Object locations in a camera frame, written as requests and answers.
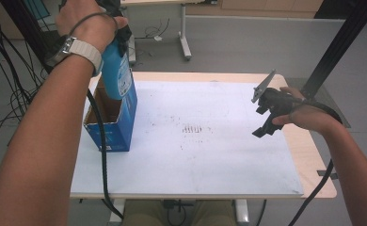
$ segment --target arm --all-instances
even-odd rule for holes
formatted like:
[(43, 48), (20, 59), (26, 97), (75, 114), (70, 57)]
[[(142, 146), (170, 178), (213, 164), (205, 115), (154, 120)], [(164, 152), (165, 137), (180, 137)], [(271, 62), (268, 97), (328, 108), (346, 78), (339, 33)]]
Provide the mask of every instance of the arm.
[[(56, 22), (68, 33), (95, 1), (69, 0)], [(120, 26), (126, 21), (118, 18)], [(96, 16), (74, 36), (101, 52), (114, 38), (113, 20)], [(24, 115), (0, 167), (0, 225), (66, 225), (70, 188), (93, 65), (81, 56), (58, 64)]]
[[(281, 88), (301, 98), (296, 89)], [(321, 134), (331, 154), (339, 175), (345, 205), (354, 225), (367, 225), (367, 158), (339, 122), (325, 112), (311, 106), (301, 106), (289, 116), (273, 119), (275, 124), (295, 123), (296, 125)]]

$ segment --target left arm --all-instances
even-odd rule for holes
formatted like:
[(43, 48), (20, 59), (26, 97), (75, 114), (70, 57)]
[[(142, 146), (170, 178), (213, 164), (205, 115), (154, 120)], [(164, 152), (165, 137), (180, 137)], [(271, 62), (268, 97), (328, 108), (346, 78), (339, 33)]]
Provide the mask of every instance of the left arm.
[[(101, 11), (93, 0), (68, 0), (56, 18), (66, 34)], [(116, 18), (120, 27), (126, 20)], [(116, 25), (91, 17), (74, 36), (102, 52)], [(72, 55), (58, 64), (24, 115), (0, 167), (0, 225), (67, 225), (70, 189), (93, 65)]]

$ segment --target right hand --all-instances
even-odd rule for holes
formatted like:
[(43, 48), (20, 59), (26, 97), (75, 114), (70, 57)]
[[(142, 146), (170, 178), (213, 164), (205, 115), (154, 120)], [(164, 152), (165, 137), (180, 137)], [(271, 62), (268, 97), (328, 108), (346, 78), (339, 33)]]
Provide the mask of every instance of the right hand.
[[(283, 87), (280, 90), (295, 98), (304, 98), (298, 89)], [(310, 105), (296, 105), (289, 115), (278, 116), (272, 120), (272, 123), (276, 125), (294, 123), (300, 128), (322, 134), (332, 123), (337, 123), (337, 121), (319, 108)]]

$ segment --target cardboard box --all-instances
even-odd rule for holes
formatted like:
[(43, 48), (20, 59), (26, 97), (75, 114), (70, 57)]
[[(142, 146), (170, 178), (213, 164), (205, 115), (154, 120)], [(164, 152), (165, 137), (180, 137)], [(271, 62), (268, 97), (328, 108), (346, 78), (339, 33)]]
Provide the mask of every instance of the cardboard box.
[[(122, 100), (117, 101), (107, 96), (101, 78), (95, 89), (94, 98), (104, 120), (106, 150), (108, 152), (128, 152), (137, 104), (134, 80), (127, 95)], [(85, 116), (84, 127), (101, 150), (101, 134), (92, 106), (89, 107)]]

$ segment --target right arm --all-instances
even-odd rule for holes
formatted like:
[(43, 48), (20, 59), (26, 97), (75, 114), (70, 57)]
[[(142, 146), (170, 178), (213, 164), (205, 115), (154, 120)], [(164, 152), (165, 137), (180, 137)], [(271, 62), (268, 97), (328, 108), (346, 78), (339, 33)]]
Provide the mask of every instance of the right arm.
[[(281, 90), (302, 97), (296, 89)], [(324, 111), (307, 105), (299, 107), (290, 117), (276, 117), (273, 123), (295, 123), (324, 137), (339, 175), (351, 221), (353, 225), (367, 225), (367, 158), (347, 129)]]

